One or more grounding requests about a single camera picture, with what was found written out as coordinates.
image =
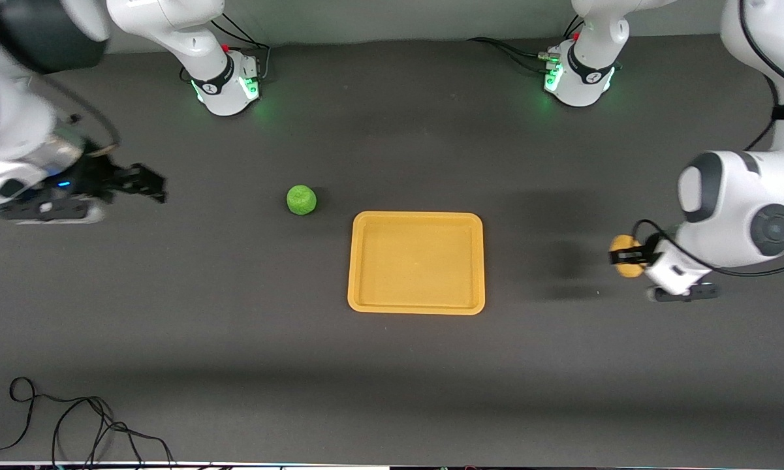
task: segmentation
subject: yellow tray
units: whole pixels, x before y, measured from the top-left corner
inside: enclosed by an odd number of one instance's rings
[[[481,312],[481,219],[455,212],[361,212],[354,218],[348,304],[371,313]]]

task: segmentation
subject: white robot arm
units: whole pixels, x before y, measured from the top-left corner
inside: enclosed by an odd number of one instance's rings
[[[654,236],[640,250],[661,291],[690,295],[712,268],[734,268],[784,254],[784,0],[728,0],[723,44],[773,83],[774,143],[768,151],[712,151],[679,178],[685,222],[672,238]]]
[[[544,89],[570,106],[588,106],[609,88],[613,64],[630,38],[628,13],[659,8],[675,0],[571,0],[586,26],[579,38],[549,48],[552,63]]]
[[[86,0],[0,0],[0,216],[16,223],[92,223],[114,191],[165,201],[165,179],[120,168],[48,101],[28,90],[34,72],[96,65],[109,36]]]
[[[223,0],[108,0],[108,12],[126,33],[167,48],[192,77],[209,111],[232,116],[260,96],[254,57],[224,51],[204,24],[224,11]]]

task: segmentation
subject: green toy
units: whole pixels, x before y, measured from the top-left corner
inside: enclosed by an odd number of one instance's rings
[[[317,196],[306,185],[295,185],[287,191],[287,208],[297,216],[304,216],[317,208]]]

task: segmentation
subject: cable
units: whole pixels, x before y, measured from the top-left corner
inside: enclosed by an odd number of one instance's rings
[[[189,83],[189,81],[191,81],[191,75],[189,75],[189,77],[188,77],[188,78],[186,78],[186,77],[183,77],[183,73],[184,73],[184,72],[188,72],[188,70],[186,70],[186,69],[185,69],[185,67],[180,67],[180,72],[179,72],[179,74],[177,74],[177,77],[179,77],[179,78],[180,78],[180,81],[181,81],[181,82],[183,82],[183,83]]]
[[[249,41],[252,42],[252,44],[255,44],[255,45],[260,46],[260,47],[266,47],[264,44],[261,44],[260,42],[255,41],[255,39],[252,39],[252,36],[249,36],[246,33],[246,31],[244,31],[240,26],[238,26],[238,24],[236,22],[232,21],[232,18],[228,17],[228,15],[226,13],[221,13],[221,16],[226,18],[227,21],[230,22],[230,24],[232,24],[232,26],[234,26],[238,31],[240,31],[240,33],[243,36],[246,36],[246,38],[249,39]]]
[[[740,27],[743,29],[743,36],[745,36],[746,41],[751,46],[752,50],[755,51],[755,54],[762,60],[763,62],[768,65],[772,71],[776,72],[776,74],[780,75],[781,78],[784,79],[784,71],[781,69],[776,63],[772,62],[772,60],[764,54],[762,50],[760,50],[757,41],[755,38],[752,37],[751,32],[749,30],[749,24],[747,23],[746,18],[746,2],[745,0],[738,0],[739,2],[739,15],[740,15]]]
[[[15,393],[15,389],[21,382],[24,382],[29,386],[30,395],[28,398],[18,398]],[[99,430],[96,431],[96,438],[93,440],[93,448],[90,450],[90,453],[87,455],[87,459],[84,462],[83,467],[93,467],[96,458],[96,451],[99,449],[99,445],[102,443],[104,436],[107,434],[108,431],[120,432],[122,434],[128,435],[128,440],[130,442],[131,450],[133,451],[133,455],[139,462],[139,465],[144,465],[144,459],[139,454],[139,451],[136,447],[135,441],[133,441],[133,437],[139,437],[141,439],[151,440],[151,441],[158,441],[162,446],[163,450],[165,451],[165,457],[168,459],[168,468],[171,468],[172,462],[174,462],[174,456],[171,455],[171,450],[168,448],[168,444],[165,443],[164,440],[160,439],[159,437],[154,437],[153,435],[143,434],[141,432],[133,431],[133,429],[128,428],[124,422],[120,422],[120,420],[114,420],[112,417],[112,409],[107,401],[100,398],[99,396],[78,396],[78,398],[56,398],[55,396],[46,395],[45,393],[38,393],[35,389],[34,383],[28,379],[27,377],[16,377],[12,380],[12,383],[9,384],[9,398],[16,403],[26,403],[28,402],[29,408],[27,411],[27,419],[25,420],[24,430],[19,435],[18,439],[16,439],[13,443],[9,444],[8,446],[0,447],[0,452],[5,451],[6,449],[10,449],[15,447],[22,441],[27,435],[29,431],[29,426],[31,424],[31,416],[33,416],[33,411],[35,408],[35,401],[39,398],[46,398],[49,401],[54,401],[57,403],[70,403],[70,407],[67,408],[64,413],[61,413],[61,416],[58,418],[57,423],[55,423],[54,432],[52,432],[52,449],[51,449],[51,461],[52,467],[57,467],[55,464],[55,444],[58,442],[58,435],[61,431],[61,425],[63,424],[64,420],[67,418],[75,408],[79,407],[79,405],[86,403],[90,406],[91,410],[94,413],[99,415]]]
[[[568,30],[565,36],[568,38],[568,36],[571,36],[572,33],[574,33],[574,31],[577,31],[578,27],[582,27],[584,24],[586,24],[585,21],[580,21],[580,23],[577,23],[576,25],[574,25],[574,27],[572,27],[572,29]]]
[[[565,31],[563,32],[564,38],[568,38],[569,31],[571,30],[571,26],[574,24],[575,21],[577,21],[577,18],[580,18],[580,15],[574,15],[574,18],[571,18],[571,21],[569,22],[569,26],[565,27]]]
[[[523,56],[523,57],[530,57],[530,59],[537,59],[537,54],[530,53],[530,52],[527,52],[527,51],[523,51],[520,48],[515,48],[514,46],[508,44],[505,41],[499,41],[499,39],[485,38],[484,36],[477,36],[475,38],[467,39],[467,41],[485,42],[485,44],[492,44],[492,45],[494,45],[494,46],[496,46],[498,48],[504,48],[504,50],[511,51],[512,53],[520,55],[520,56]]]
[[[108,133],[108,136],[110,137],[110,143],[102,149],[88,153],[88,157],[101,157],[101,155],[108,155],[108,153],[119,147],[122,142],[122,138],[120,137],[119,131],[116,129],[114,123],[108,119],[108,116],[105,116],[102,111],[99,111],[95,106],[90,104],[87,99],[81,98],[81,96],[76,92],[53,80],[52,78],[49,78],[46,75],[37,75],[37,78],[40,78],[40,80],[43,83],[48,84],[50,88],[54,89],[58,93],[61,93],[62,95],[66,96],[66,98],[69,98],[71,101],[84,108],[84,110],[90,113],[90,115],[93,116],[93,118],[102,125],[105,132]]]
[[[518,50],[517,48],[515,48],[514,46],[511,46],[510,44],[505,44],[505,42],[498,41],[496,39],[481,38],[481,37],[467,39],[467,41],[483,42],[484,44],[490,44],[490,45],[494,46],[494,48],[497,48],[497,50],[502,51],[502,53],[507,55],[509,59],[511,59],[514,63],[516,63],[517,65],[519,65],[520,67],[522,67],[526,71],[536,72],[536,74],[547,74],[547,72],[548,72],[547,70],[538,69],[536,67],[532,67],[530,65],[527,65],[527,63],[522,62],[519,59],[519,57],[514,56],[514,54],[512,54],[512,53],[520,54],[520,56],[523,56],[523,57],[534,57],[534,59],[536,59],[536,57],[537,57],[536,54],[531,54],[531,53],[527,53],[526,51],[523,51],[523,50]]]
[[[780,104],[780,97],[777,96],[777,88],[776,86],[774,86],[774,82],[772,81],[772,79],[767,77],[766,75],[764,75],[764,78],[766,79],[766,84],[768,84],[768,89],[772,92],[772,107],[774,108],[778,104]],[[744,148],[743,150],[750,151],[751,149],[755,148],[755,146],[758,145],[758,143],[760,143],[760,140],[762,140],[762,138],[764,138],[766,134],[770,133],[770,131],[773,128],[774,128],[774,119],[769,119],[768,124],[766,125],[764,130],[760,131],[760,134],[758,134],[758,136],[755,137],[754,140],[752,140],[752,143],[747,145],[746,148]]]
[[[784,266],[780,267],[780,268],[774,268],[774,270],[759,271],[758,273],[740,273],[739,271],[731,271],[731,270],[724,270],[723,268],[718,268],[718,267],[714,266],[713,264],[708,264],[707,262],[702,261],[702,259],[697,258],[693,254],[691,254],[688,250],[686,250],[683,247],[681,247],[681,245],[679,245],[679,243],[676,240],[671,238],[671,236],[668,235],[667,232],[665,232],[663,228],[661,228],[657,223],[655,223],[655,222],[653,222],[652,220],[649,220],[649,219],[639,220],[633,226],[633,231],[631,232],[631,235],[633,236],[633,239],[635,239],[636,241],[638,240],[638,238],[637,238],[637,236],[638,236],[638,229],[642,225],[652,226],[655,229],[655,231],[662,238],[664,238],[670,244],[672,244],[674,247],[676,247],[676,249],[679,250],[680,252],[682,252],[685,256],[687,256],[687,258],[693,259],[694,262],[698,262],[699,264],[703,265],[705,268],[708,268],[709,270],[714,271],[714,273],[719,273],[719,274],[723,274],[723,275],[731,276],[731,277],[765,277],[765,276],[771,276],[771,275],[774,275],[774,274],[784,273]]]
[[[237,29],[243,36],[246,36],[246,39],[242,38],[241,36],[237,36],[234,33],[228,32],[226,29],[224,29],[224,27],[221,27],[221,25],[216,23],[215,20],[212,20],[212,25],[215,26],[218,30],[221,30],[221,32],[225,35],[238,39],[239,41],[247,42],[248,44],[252,44],[257,48],[264,48],[264,50],[267,50],[267,56],[264,58],[264,72],[261,74],[261,80],[267,78],[267,74],[270,72],[270,53],[272,52],[273,48],[267,44],[264,44],[263,42],[258,42],[257,40],[252,39],[252,36],[249,36],[246,31],[242,29],[242,27],[238,26],[236,22],[232,21],[232,18],[228,17],[226,13],[221,13],[221,15],[227,19],[227,21],[230,22],[230,24],[232,24],[232,26],[234,26],[234,28]]]

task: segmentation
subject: table surface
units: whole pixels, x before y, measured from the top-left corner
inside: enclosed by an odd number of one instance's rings
[[[103,396],[188,461],[784,468],[784,274],[651,304],[648,280],[606,265],[634,220],[681,220],[690,158],[766,124],[764,80],[717,37],[633,39],[589,109],[485,44],[272,60],[262,101],[225,119],[170,54],[60,75],[120,128],[116,161],[167,176],[170,199],[121,196],[84,227],[0,222],[0,446],[27,375]],[[299,183],[320,197],[307,217],[285,207]],[[484,311],[350,310],[365,210],[481,216]],[[36,408],[0,460],[49,457],[63,407]],[[82,413],[68,458],[95,431]],[[121,438],[105,458],[132,459]]]

